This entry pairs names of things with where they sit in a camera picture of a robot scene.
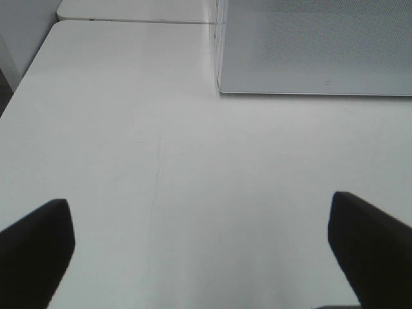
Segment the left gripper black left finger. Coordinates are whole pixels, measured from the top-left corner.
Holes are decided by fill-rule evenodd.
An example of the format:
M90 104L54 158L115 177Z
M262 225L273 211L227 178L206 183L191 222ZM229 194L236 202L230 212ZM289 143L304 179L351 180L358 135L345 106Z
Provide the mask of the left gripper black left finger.
M75 250L70 207L54 199L1 231L1 308L47 308Z

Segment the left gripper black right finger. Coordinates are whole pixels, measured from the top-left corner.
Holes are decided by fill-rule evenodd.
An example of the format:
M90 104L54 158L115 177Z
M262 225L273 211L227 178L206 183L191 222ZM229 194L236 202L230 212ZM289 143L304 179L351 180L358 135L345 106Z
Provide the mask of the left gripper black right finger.
M411 227L350 192L335 192L331 250L362 308L411 308Z

